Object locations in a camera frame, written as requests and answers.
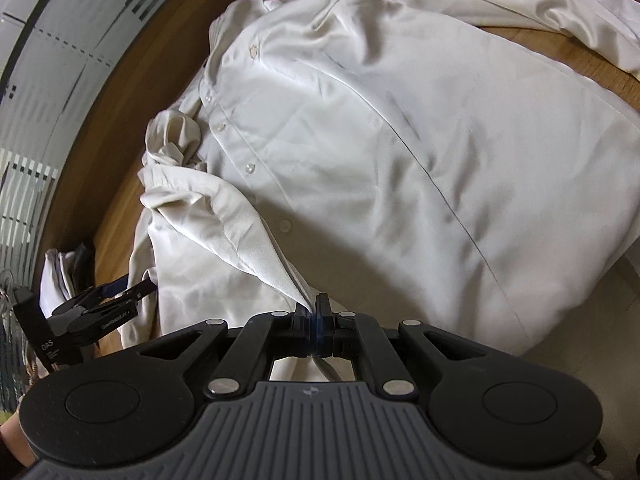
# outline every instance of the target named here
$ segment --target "white button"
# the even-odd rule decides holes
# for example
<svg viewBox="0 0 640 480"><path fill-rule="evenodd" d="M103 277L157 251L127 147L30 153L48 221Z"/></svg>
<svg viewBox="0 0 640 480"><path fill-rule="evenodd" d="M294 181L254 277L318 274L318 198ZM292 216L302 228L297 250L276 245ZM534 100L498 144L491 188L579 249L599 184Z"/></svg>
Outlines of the white button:
<svg viewBox="0 0 640 480"><path fill-rule="evenodd" d="M290 233L293 225L289 220L280 220L280 224L278 224L281 233Z"/></svg>

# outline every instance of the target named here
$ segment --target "white fabric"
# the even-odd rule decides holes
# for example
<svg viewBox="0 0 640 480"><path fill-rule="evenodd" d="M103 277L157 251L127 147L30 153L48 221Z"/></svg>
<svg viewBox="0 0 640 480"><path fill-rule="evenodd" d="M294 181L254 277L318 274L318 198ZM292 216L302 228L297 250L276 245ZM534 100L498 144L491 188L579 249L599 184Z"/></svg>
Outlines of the white fabric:
<svg viewBox="0 0 640 480"><path fill-rule="evenodd" d="M163 333L311 308L323 290L385 326L420 318L527 350L640 234L640 119L469 23L573 34L638 76L639 10L232 4L204 69L149 124L129 285L155 276ZM155 309L143 301L124 346L148 337Z"/></svg>
<svg viewBox="0 0 640 480"><path fill-rule="evenodd" d="M71 281L71 269L76 254L59 253L49 249L44 254L44 268L40 278L40 309L45 317L65 301L76 295Z"/></svg>

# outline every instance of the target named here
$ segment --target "wooden table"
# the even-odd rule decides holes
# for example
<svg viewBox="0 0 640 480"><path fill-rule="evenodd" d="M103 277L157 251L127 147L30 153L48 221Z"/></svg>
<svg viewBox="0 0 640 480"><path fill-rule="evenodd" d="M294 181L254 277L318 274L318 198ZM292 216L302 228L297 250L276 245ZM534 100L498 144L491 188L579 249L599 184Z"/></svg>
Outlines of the wooden table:
<svg viewBox="0 0 640 480"><path fill-rule="evenodd" d="M201 33L198 28L206 28L202 20L198 21L193 27L189 26L188 34L197 35ZM491 27L486 28L486 30L567 64L576 72L590 77L604 88L615 92L634 108L640 108L640 82L617 69L577 40L566 38L561 34L523 28ZM198 58L198 63L201 59L204 59L204 56ZM181 71L178 75L172 75L172 80L180 76L183 84L186 84L191 75L192 73ZM125 80L121 80L120 83L127 84ZM138 85L140 86L140 91L145 87L145 84L142 83L138 83ZM177 97L177 94L166 96L167 99ZM149 110L146 118L150 119L152 116L153 113ZM135 126L136 129L135 131L132 130L131 134L142 138L145 131L144 124L140 121ZM143 191L136 177L136 173L141 167L139 155L142 152L138 150L134 154L136 155L136 161L130 165L94 237L97 251L96 283L109 282L128 271L134 228L142 210L142 205L138 198ZM116 351L120 348L120 339L117 333L111 334L101 343L103 353Z"/></svg>

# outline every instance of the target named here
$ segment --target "silver screw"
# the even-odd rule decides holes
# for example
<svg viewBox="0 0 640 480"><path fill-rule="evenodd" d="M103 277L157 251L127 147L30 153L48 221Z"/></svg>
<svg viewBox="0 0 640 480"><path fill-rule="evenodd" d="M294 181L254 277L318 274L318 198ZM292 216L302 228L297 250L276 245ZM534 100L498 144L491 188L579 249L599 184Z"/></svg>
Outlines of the silver screw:
<svg viewBox="0 0 640 480"><path fill-rule="evenodd" d="M413 391L415 390L415 386L413 386L409 381L403 381L402 379L393 379L384 383L382 385L382 389L385 390L389 395L404 396L413 393Z"/></svg>
<svg viewBox="0 0 640 480"><path fill-rule="evenodd" d="M222 377L220 379L213 379L209 382L209 391L212 394L228 395L234 394L240 389L240 383L235 379L229 379Z"/></svg>

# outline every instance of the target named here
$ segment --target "skin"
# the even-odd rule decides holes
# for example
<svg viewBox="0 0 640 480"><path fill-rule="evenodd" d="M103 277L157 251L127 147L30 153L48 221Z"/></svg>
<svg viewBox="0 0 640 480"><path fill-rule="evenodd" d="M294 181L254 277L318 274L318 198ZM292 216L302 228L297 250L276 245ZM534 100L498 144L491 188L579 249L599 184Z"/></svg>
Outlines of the skin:
<svg viewBox="0 0 640 480"><path fill-rule="evenodd" d="M0 426L0 436L9 452L15 456L16 460L23 466L28 467L35 462L36 458L31 452L31 448L20 427L20 416L18 413L14 413Z"/></svg>

